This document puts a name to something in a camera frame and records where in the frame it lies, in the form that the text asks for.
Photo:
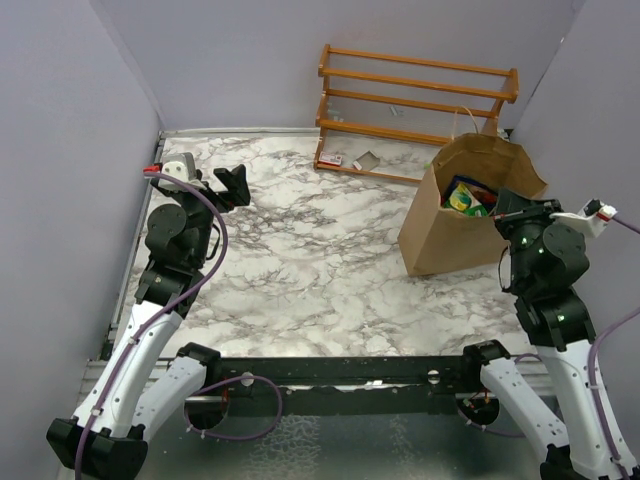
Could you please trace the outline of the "green snack packet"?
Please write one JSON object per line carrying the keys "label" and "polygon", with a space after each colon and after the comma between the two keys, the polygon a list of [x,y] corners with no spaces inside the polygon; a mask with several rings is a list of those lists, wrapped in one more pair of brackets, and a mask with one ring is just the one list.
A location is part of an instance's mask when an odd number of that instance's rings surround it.
{"label": "green snack packet", "polygon": [[443,207],[455,210],[468,217],[486,217],[489,215],[485,206],[473,195],[464,183],[457,183]]}

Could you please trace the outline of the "brown paper bag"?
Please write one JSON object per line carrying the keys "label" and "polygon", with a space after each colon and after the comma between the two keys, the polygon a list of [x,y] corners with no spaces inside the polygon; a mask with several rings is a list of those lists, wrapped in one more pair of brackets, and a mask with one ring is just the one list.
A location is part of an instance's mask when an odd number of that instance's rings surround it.
{"label": "brown paper bag", "polygon": [[547,189],[521,145],[479,132],[454,135],[431,161],[399,232],[411,277],[493,264],[506,246],[491,217],[471,217],[444,206],[455,176],[494,192],[506,187],[527,198],[538,198]]}

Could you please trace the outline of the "dark blue snack packet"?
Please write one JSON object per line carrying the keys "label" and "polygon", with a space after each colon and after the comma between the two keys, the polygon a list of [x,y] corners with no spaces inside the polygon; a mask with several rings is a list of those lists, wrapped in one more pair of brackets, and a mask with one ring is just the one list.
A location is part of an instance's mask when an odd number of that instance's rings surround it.
{"label": "dark blue snack packet", "polygon": [[463,184],[481,203],[495,203],[497,201],[498,194],[495,190],[470,177],[455,175],[452,182],[455,185]]}

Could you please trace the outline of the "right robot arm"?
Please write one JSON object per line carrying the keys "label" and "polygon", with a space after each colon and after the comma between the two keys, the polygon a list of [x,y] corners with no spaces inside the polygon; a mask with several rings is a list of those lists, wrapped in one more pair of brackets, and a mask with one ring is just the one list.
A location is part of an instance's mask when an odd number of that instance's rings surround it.
{"label": "right robot arm", "polygon": [[596,333],[573,286],[588,270],[586,241],[617,218],[598,199],[577,213],[556,200],[535,200],[502,188],[493,211],[508,245],[516,316],[547,370],[558,407],[551,409],[522,378],[518,358],[498,341],[464,348],[461,383],[475,396],[458,401],[466,423],[487,431],[506,410],[535,450],[543,479],[636,479],[639,462],[618,426],[598,364],[610,329]]}

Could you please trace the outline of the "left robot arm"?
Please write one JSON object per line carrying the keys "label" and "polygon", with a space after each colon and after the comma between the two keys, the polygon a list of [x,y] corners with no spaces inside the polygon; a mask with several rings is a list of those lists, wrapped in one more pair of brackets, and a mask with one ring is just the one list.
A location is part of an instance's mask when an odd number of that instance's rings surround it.
{"label": "left robot arm", "polygon": [[246,168],[218,168],[224,191],[213,191],[194,167],[173,161],[144,171],[168,202],[147,219],[148,263],[119,343],[96,384],[68,418],[52,421],[46,439],[78,479],[133,479],[164,422],[197,392],[214,392],[218,352],[188,347],[155,382],[149,377],[200,289],[220,268],[229,238],[223,214],[249,205]]}

